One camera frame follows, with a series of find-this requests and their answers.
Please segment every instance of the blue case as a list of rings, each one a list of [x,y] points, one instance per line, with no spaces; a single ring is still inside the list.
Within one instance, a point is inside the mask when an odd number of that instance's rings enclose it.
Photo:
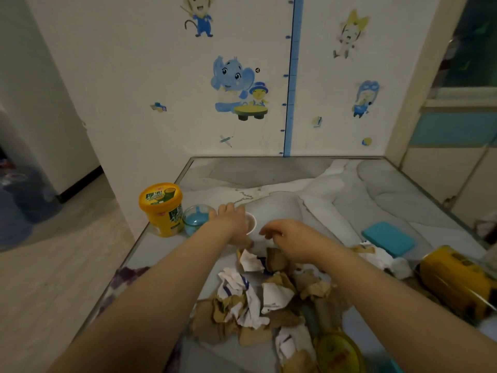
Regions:
[[[386,221],[363,230],[362,235],[392,257],[400,257],[416,245],[411,237]]]

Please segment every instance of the trash pile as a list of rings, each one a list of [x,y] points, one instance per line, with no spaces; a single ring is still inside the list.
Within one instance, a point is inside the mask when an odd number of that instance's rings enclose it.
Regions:
[[[313,340],[300,311],[304,300],[316,308],[321,332],[341,330],[341,314],[350,305],[337,286],[314,275],[312,269],[290,262],[279,249],[267,248],[266,257],[248,250],[237,252],[239,270],[225,268],[220,287],[197,301],[190,331],[211,345],[238,335],[242,347],[274,340],[281,372],[317,372]],[[260,272],[262,304],[245,272]]]

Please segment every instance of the blue elephant sticker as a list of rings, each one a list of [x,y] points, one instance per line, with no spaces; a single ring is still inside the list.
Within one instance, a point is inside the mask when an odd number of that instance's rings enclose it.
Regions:
[[[380,84],[377,81],[364,81],[359,86],[354,106],[352,106],[354,118],[356,115],[362,118],[364,114],[369,113],[368,107],[374,103],[379,91]]]
[[[235,113],[235,107],[248,104],[245,100],[254,80],[255,72],[251,68],[243,69],[236,57],[223,62],[223,58],[218,56],[211,80],[211,86],[219,94],[216,111]]]

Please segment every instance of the right hand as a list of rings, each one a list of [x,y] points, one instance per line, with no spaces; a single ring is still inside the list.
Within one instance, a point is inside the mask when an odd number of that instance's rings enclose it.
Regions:
[[[333,243],[317,230],[297,220],[274,220],[268,222],[259,232],[274,243],[289,260],[295,263],[316,265],[323,246]]]

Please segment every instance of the wooden floor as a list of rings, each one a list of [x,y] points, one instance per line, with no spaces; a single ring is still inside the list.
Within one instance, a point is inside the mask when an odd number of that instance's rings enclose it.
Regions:
[[[102,175],[20,247],[0,253],[0,370],[45,371],[133,243]]]

